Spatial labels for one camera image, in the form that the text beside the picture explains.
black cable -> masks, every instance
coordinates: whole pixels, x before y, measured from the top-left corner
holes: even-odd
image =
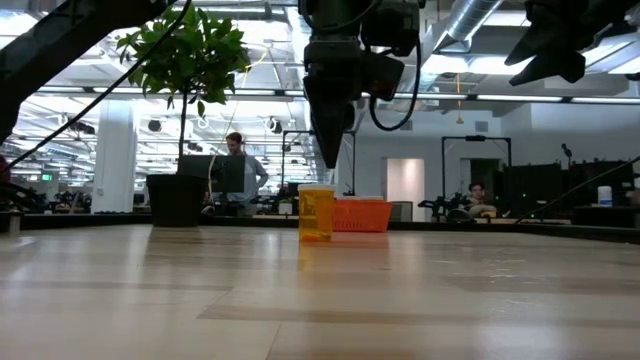
[[[383,0],[374,0],[371,5],[369,5],[368,8],[366,8],[362,13],[360,13],[360,15],[356,16],[355,18],[347,21],[344,24],[340,24],[340,25],[336,25],[336,26],[330,26],[330,27],[319,27],[316,24],[313,23],[313,20],[311,20],[311,16],[309,16],[309,9],[307,8],[307,1],[309,0],[302,0],[300,1],[300,14],[302,15],[302,18],[304,19],[304,21],[307,23],[307,25],[309,25],[309,27],[312,30],[321,32],[321,33],[336,33],[338,31],[344,30],[350,26],[355,25],[357,22],[359,22],[360,20],[362,20],[362,18],[364,18],[365,16],[367,16],[368,13],[370,13],[371,11],[376,10],[380,4],[382,4]]]
[[[622,169],[622,168],[624,168],[624,167],[627,167],[627,166],[629,166],[629,165],[633,165],[633,164],[637,163],[638,161],[640,161],[640,156],[638,156],[637,158],[635,158],[635,159],[633,159],[633,160],[627,161],[626,163],[624,163],[624,164],[622,164],[622,165],[620,165],[620,166],[618,166],[618,167],[615,167],[615,168],[613,168],[613,169],[611,169],[611,170],[609,170],[609,171],[603,172],[602,174],[600,174],[600,175],[598,175],[598,176],[596,176],[596,177],[593,177],[593,178],[591,178],[591,179],[589,179],[589,180],[587,180],[587,181],[583,182],[582,184],[580,184],[580,185],[578,185],[578,186],[574,187],[573,189],[571,189],[571,190],[567,191],[566,193],[564,193],[564,194],[560,195],[558,198],[556,198],[556,199],[555,199],[555,200],[553,200],[552,202],[550,202],[550,203],[548,203],[548,204],[546,204],[546,205],[544,205],[544,206],[541,206],[541,207],[539,207],[539,208],[537,208],[537,209],[535,209],[535,210],[533,210],[533,211],[530,211],[530,212],[528,212],[527,214],[525,214],[525,215],[521,216],[520,218],[518,218],[518,220],[516,220],[516,222],[515,222],[515,223],[516,223],[516,224],[520,223],[522,220],[526,219],[527,217],[529,217],[529,216],[531,216],[531,215],[533,215],[533,214],[535,214],[535,213],[537,213],[537,212],[543,211],[543,210],[545,210],[545,209],[547,209],[547,208],[549,208],[549,207],[553,206],[553,205],[554,205],[554,204],[556,204],[558,201],[560,201],[560,200],[564,199],[565,197],[567,197],[567,196],[569,196],[569,195],[573,194],[574,192],[576,192],[577,190],[581,189],[582,187],[584,187],[584,186],[586,186],[586,185],[589,185],[589,184],[591,184],[592,182],[594,182],[594,181],[596,181],[596,180],[598,180],[598,179],[600,179],[600,178],[602,178],[602,177],[604,177],[604,176],[607,176],[607,175],[609,175],[609,174],[611,174],[611,173],[613,173],[613,172],[616,172],[616,171],[618,171],[618,170],[620,170],[620,169]]]
[[[71,125],[77,123],[78,121],[80,121],[85,115],[87,115],[89,113],[89,111],[91,111],[94,107],[96,107],[102,100],[104,100],[107,96],[109,96],[109,94],[111,94],[111,92],[117,88],[118,86],[120,86],[120,84],[122,84],[125,80],[127,80],[129,78],[129,76],[131,76],[131,74],[133,74],[134,72],[136,72],[138,70],[138,68],[145,62],[147,61],[147,59],[149,58],[149,56],[156,51],[160,45],[169,38],[169,36],[171,36],[171,34],[178,28],[178,26],[180,26],[180,24],[182,23],[182,20],[184,19],[184,17],[187,15],[187,11],[189,10],[189,7],[191,6],[191,2],[193,0],[187,0],[184,8],[182,9],[182,12],[180,13],[180,15],[178,16],[178,18],[176,19],[176,21],[174,21],[173,24],[171,24],[171,26],[167,29],[167,31],[162,35],[162,37],[160,37],[160,39],[158,39],[158,41],[153,44],[153,46],[149,49],[149,51],[147,51],[146,54],[144,54],[144,56],[142,56],[138,61],[136,61],[135,64],[133,64],[133,66],[126,72],[124,73],[124,75],[122,75],[118,80],[116,80],[116,82],[114,82],[107,90],[105,90],[102,94],[100,94],[100,96],[98,96],[91,104],[89,104],[86,108],[84,108],[80,113],[78,113],[78,115],[76,115],[73,119],[67,121],[66,124],[62,125],[58,130],[54,131],[51,135],[47,136],[46,138],[44,138],[44,140],[40,141],[35,147],[33,147],[31,150],[27,151],[26,153],[20,155],[17,159],[15,159],[14,161],[11,162],[11,164],[9,164],[7,167],[5,167],[4,169],[2,169],[0,171],[0,174],[4,174],[4,172],[8,171],[9,169],[13,168],[14,166],[16,166],[18,163],[20,163],[21,161],[25,160],[26,158],[28,158],[29,156],[33,155],[36,151],[38,151],[38,149],[40,149],[41,147],[45,146],[46,144],[48,144],[51,140],[55,139],[58,135],[62,134],[65,130],[67,130],[68,128],[71,127]]]
[[[391,131],[396,131],[398,129],[400,129],[401,127],[405,126],[407,124],[407,122],[409,122],[409,120],[411,119],[411,116],[413,115],[413,110],[416,107],[416,101],[418,100],[418,90],[420,89],[420,64],[422,63],[422,44],[420,43],[420,38],[416,38],[416,82],[414,84],[414,88],[413,88],[413,98],[411,98],[411,106],[409,107],[409,112],[407,113],[407,115],[405,115],[404,119],[402,119],[402,121],[400,121],[397,125],[392,126],[392,127],[386,127],[384,125],[382,125],[382,123],[380,123],[380,120],[378,120],[378,117],[376,116],[376,101],[378,100],[375,97],[372,97],[369,100],[369,112],[371,113],[371,119],[373,120],[373,123],[376,125],[376,127],[380,130],[383,131],[387,131],[387,132],[391,132]]]

tree trunk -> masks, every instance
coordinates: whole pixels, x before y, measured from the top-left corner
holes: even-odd
[[[182,97],[182,116],[180,117],[180,141],[178,142],[178,174],[182,174],[182,156],[184,155],[184,130],[187,127],[187,101],[189,87],[185,86]]]

black planter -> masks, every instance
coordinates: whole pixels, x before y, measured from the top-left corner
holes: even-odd
[[[198,226],[207,181],[189,175],[147,175],[153,226]]]

orange bin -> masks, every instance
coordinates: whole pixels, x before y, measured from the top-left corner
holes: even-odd
[[[391,203],[384,200],[338,199],[335,204],[333,231],[387,232]]]

gray shirt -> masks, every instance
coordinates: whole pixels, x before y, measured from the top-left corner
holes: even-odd
[[[250,155],[245,154],[244,156],[244,192],[227,194],[229,201],[248,203],[258,195],[258,190],[269,180],[269,175],[260,161]]]

